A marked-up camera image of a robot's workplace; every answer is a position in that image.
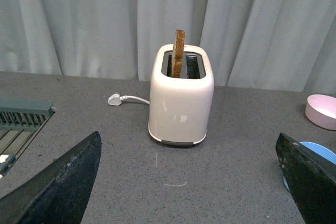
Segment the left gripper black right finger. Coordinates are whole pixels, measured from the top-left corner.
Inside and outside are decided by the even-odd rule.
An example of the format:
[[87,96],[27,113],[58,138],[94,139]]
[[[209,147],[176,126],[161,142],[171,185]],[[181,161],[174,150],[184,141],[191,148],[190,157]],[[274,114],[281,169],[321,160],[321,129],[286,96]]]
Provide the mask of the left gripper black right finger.
[[305,223],[335,223],[335,164],[280,133],[279,166]]

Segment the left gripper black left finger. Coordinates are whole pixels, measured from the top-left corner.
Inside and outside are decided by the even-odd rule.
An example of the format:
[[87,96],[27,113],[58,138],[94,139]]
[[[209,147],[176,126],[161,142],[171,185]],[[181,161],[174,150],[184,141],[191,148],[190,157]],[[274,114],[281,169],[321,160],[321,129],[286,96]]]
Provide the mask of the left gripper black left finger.
[[101,137],[95,131],[2,197],[1,223],[81,223],[101,150]]

